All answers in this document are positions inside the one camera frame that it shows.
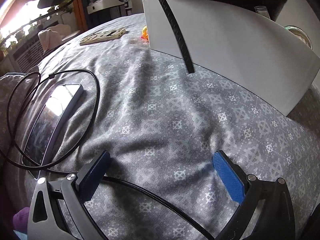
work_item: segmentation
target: bedsheet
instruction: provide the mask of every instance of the bedsheet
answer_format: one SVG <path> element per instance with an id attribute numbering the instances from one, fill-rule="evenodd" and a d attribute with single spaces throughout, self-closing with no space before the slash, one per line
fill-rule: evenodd
<path id="1" fill-rule="evenodd" d="M 183 60 L 150 50 L 140 38 L 144 26 L 143 14 L 112 20 L 67 42 L 39 64 L 43 77 L 89 69 L 101 87 L 93 128 L 55 168 L 79 170 L 106 149 L 113 158 L 107 175 L 158 194 L 217 236 L 238 206 L 212 166 L 212 154 L 222 149 L 247 174 L 286 180 L 299 234 L 320 191 L 318 90 L 311 87 L 285 117 L 214 72 L 195 65 L 196 72 L 188 74 Z M 90 33 L 121 27 L 127 33 L 117 40 L 79 46 Z M 42 85 L 17 135 L 25 144 L 46 99 L 64 83 L 81 83 L 84 94 L 59 135 L 54 160 L 74 145 L 88 122 L 95 95 L 90 75 L 63 74 Z M 21 159 L 16 151 L 10 156 Z M 17 209 L 30 205 L 35 182 L 27 171 L 7 164 L 4 180 Z M 169 209 L 123 186 L 100 184 L 85 206 L 109 239 L 204 239 Z M 65 207 L 63 211 L 80 237 Z"/>

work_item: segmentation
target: phone screen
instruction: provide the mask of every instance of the phone screen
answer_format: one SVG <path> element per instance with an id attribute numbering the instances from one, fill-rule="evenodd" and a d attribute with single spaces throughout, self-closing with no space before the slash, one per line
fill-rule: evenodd
<path id="1" fill-rule="evenodd" d="M 79 84 L 59 85 L 45 103 L 44 108 L 31 130 L 25 147 L 25 153 L 35 162 L 39 164 L 42 163 L 44 153 L 53 131 L 57 126 L 63 111 L 66 109 L 79 87 Z M 25 158 L 23 158 L 23 163 L 27 166 L 34 166 Z M 39 171 L 30 172 L 37 179 Z"/>

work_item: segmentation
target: metal screw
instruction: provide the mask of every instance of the metal screw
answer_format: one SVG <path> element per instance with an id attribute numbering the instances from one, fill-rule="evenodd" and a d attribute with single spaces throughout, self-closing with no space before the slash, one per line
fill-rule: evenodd
<path id="1" fill-rule="evenodd" d="M 284 184 L 284 183 L 285 183 L 285 180 L 282 179 L 282 178 L 279 178 L 279 179 L 278 179 L 278 182 L 279 182 L 280 184 Z"/>
<path id="2" fill-rule="evenodd" d="M 41 177 L 40 179 L 38 179 L 38 184 L 42 184 L 45 182 L 45 177 Z"/>
<path id="3" fill-rule="evenodd" d="M 75 174 L 71 173 L 67 176 L 67 180 L 73 180 L 75 178 Z"/>
<path id="4" fill-rule="evenodd" d="M 254 181 L 254 180 L 256 180 L 256 176 L 250 174 L 250 175 L 248 175 L 248 180 Z"/>

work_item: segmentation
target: orange curtain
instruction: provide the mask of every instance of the orange curtain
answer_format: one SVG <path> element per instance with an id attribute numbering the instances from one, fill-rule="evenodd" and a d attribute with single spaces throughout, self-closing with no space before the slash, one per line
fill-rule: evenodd
<path id="1" fill-rule="evenodd" d="M 88 26 L 87 26 L 87 22 L 84 17 L 82 1 L 81 0 L 74 0 L 72 4 L 73 4 L 73 11 L 75 13 L 76 22 L 77 22 L 79 30 L 81 30 L 81 32 L 87 31 Z"/>

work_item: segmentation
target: pillow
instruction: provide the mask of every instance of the pillow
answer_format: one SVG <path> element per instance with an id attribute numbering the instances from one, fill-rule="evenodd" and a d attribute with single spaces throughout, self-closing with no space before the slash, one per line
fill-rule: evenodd
<path id="1" fill-rule="evenodd" d="M 33 67 L 32 71 L 38 71 L 39 69 Z M 9 102 L 9 97 L 18 84 L 18 82 L 24 77 L 23 73 L 8 73 L 0 77 L 0 149 L 7 153 L 10 146 L 10 135 L 7 127 L 7 105 Z M 10 104 L 10 127 L 13 129 L 14 123 L 16 122 L 20 107 L 29 93 L 30 89 L 33 87 L 33 84 L 37 80 L 38 76 L 33 75 L 27 78 L 15 91 L 11 104 Z M 0 155 L 0 170 L 3 166 L 4 158 Z"/>

